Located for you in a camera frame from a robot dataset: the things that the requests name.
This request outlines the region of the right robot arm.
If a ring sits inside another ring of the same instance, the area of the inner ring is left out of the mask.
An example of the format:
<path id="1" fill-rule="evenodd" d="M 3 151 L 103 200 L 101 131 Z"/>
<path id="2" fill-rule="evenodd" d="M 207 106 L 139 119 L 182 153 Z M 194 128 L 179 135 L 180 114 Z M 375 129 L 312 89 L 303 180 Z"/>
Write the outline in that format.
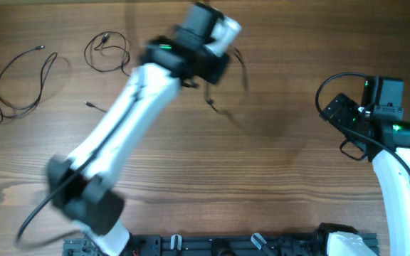
<path id="1" fill-rule="evenodd" d="M 403 119 L 404 82 L 399 78 L 360 74 L 361 102 L 343 93 L 326 107 L 315 107 L 372 164 L 382 190 L 390 253 L 410 255 L 410 122 Z"/>

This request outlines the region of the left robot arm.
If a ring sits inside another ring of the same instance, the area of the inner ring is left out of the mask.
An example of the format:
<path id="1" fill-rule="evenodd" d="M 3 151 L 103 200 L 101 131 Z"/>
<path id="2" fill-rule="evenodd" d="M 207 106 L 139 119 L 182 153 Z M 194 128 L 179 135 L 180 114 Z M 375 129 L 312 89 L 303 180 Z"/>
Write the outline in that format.
<path id="1" fill-rule="evenodd" d="M 112 189 L 131 151 L 187 80 L 220 80 L 240 32 L 234 19 L 195 3 L 172 36 L 147 42 L 140 65 L 85 141 L 66 159 L 48 162 L 51 203 L 103 254 L 121 255 L 131 240 L 120 220 L 125 201 Z"/>

